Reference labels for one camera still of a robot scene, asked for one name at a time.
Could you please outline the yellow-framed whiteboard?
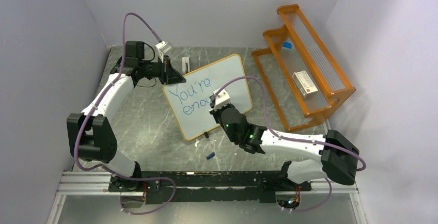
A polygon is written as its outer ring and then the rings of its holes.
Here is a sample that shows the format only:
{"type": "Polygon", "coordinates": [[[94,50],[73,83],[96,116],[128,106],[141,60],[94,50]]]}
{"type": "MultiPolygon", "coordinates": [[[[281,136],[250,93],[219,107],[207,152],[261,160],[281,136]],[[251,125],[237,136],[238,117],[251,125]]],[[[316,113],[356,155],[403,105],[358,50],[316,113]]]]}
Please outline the yellow-framed whiteboard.
{"type": "Polygon", "coordinates": [[[209,114],[209,96],[232,79],[244,75],[240,55],[232,54],[185,74],[185,83],[163,86],[163,93],[185,140],[195,139],[218,127],[209,114]]]}

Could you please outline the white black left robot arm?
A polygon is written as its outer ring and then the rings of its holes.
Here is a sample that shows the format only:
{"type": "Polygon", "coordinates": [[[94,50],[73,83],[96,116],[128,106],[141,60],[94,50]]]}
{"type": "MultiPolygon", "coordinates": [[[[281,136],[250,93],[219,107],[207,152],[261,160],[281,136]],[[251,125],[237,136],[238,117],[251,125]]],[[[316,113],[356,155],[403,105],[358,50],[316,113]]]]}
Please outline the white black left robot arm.
{"type": "Polygon", "coordinates": [[[160,41],[153,49],[157,61],[145,59],[146,43],[127,41],[123,55],[110,70],[108,80],[96,98],[80,113],[67,118],[70,153],[83,171],[101,167],[122,178],[131,191],[143,184],[139,164],[118,150],[111,120],[123,99],[143,79],[156,79],[162,85],[184,83],[184,76],[175,70],[166,53],[169,42],[160,41]]]}

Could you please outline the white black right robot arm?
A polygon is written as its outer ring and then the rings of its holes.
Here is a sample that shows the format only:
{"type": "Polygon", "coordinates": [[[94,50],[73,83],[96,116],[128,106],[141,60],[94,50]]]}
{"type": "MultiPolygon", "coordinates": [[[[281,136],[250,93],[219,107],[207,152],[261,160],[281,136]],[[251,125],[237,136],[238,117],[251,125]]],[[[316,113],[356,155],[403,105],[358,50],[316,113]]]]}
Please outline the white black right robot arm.
{"type": "Polygon", "coordinates": [[[248,153],[283,153],[304,158],[287,163],[285,172],[279,175],[279,184],[285,190],[313,179],[329,179],[342,185],[355,183],[359,149],[336,130],[324,135],[271,132],[265,126],[249,123],[232,104],[213,107],[209,113],[229,140],[248,153]]]}

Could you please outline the blue marker cap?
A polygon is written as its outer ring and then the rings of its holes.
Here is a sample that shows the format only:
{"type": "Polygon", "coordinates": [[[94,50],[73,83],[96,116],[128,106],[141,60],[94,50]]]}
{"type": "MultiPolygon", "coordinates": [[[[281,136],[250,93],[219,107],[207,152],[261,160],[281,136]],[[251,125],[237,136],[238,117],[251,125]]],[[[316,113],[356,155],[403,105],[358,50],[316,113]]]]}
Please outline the blue marker cap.
{"type": "Polygon", "coordinates": [[[206,159],[209,160],[209,159],[213,158],[214,156],[215,156],[215,153],[212,152],[206,157],[206,159]]]}

